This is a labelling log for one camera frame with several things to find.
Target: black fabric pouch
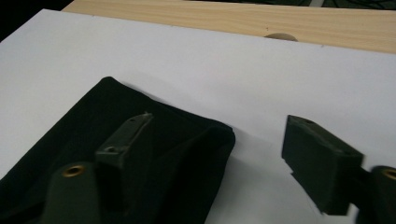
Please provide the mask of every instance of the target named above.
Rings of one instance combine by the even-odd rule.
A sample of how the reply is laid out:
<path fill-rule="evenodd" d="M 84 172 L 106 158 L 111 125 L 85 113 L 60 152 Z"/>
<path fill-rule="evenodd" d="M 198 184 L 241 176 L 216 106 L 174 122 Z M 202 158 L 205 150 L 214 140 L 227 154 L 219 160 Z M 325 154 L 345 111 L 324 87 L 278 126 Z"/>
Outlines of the black fabric pouch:
<path fill-rule="evenodd" d="M 120 223 L 204 223 L 235 142 L 232 128 L 103 78 L 0 181 L 0 222 L 37 223 L 51 176 L 94 152 L 121 124 L 153 115 L 152 154 L 134 215 Z"/>

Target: brass grommet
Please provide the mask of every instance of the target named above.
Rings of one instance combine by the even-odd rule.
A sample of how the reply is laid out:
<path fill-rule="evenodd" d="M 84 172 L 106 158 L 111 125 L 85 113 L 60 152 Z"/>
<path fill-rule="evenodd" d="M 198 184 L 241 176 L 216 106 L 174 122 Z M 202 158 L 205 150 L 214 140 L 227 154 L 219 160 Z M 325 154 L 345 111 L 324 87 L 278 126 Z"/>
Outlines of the brass grommet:
<path fill-rule="evenodd" d="M 62 176 L 64 177 L 73 177 L 76 175 L 81 175 L 84 172 L 84 166 L 82 165 L 74 165 L 64 170 Z"/>
<path fill-rule="evenodd" d="M 385 175 L 387 178 L 396 180 L 396 170 L 386 169 L 382 171 L 382 174 Z"/>

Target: white paper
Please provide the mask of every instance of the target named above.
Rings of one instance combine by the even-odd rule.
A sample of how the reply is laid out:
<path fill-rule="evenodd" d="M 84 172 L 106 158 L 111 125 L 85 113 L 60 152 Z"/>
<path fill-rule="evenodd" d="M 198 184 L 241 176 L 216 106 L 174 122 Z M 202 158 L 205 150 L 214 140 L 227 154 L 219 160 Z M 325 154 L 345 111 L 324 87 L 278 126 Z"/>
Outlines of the white paper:
<path fill-rule="evenodd" d="M 395 64 L 394 54 L 42 10 L 0 44 L 0 176 L 114 77 L 234 128 L 207 224 L 353 223 L 355 208 L 321 215 L 290 175 L 286 116 L 352 145 L 365 169 L 395 166 Z"/>

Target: wooden table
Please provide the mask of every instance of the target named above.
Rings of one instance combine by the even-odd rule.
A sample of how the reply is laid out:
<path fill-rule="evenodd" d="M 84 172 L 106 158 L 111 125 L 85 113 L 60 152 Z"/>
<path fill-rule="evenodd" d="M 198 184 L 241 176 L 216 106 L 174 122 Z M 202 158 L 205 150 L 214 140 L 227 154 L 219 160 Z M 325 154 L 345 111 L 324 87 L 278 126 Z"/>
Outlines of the wooden table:
<path fill-rule="evenodd" d="M 396 53 L 396 11 L 181 0 L 75 0 L 64 11 Z"/>

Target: light wood surface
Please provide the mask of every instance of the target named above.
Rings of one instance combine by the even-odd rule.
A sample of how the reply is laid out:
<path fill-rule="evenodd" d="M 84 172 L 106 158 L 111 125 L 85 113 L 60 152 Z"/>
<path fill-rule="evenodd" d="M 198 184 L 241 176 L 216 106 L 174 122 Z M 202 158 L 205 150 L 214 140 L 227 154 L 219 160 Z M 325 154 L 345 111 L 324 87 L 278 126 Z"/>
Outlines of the light wood surface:
<path fill-rule="evenodd" d="M 396 11 L 179 0 L 75 0 L 64 11 L 396 53 Z"/>

